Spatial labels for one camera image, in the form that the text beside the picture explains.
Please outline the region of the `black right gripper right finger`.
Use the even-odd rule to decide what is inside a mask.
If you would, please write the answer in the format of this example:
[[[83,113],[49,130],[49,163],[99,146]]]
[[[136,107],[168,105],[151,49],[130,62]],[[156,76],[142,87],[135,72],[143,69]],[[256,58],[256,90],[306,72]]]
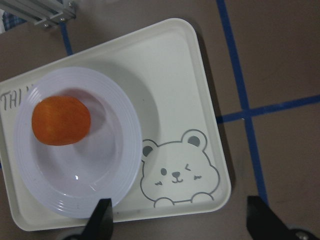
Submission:
[[[291,240],[288,227],[259,196],[247,197],[246,228],[253,240]]]

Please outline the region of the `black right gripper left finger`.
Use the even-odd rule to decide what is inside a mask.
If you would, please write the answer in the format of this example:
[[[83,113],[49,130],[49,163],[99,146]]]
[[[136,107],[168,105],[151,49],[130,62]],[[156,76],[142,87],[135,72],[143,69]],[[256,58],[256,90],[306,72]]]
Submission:
[[[113,234],[113,207],[110,198],[100,199],[81,233],[82,240],[110,240]]]

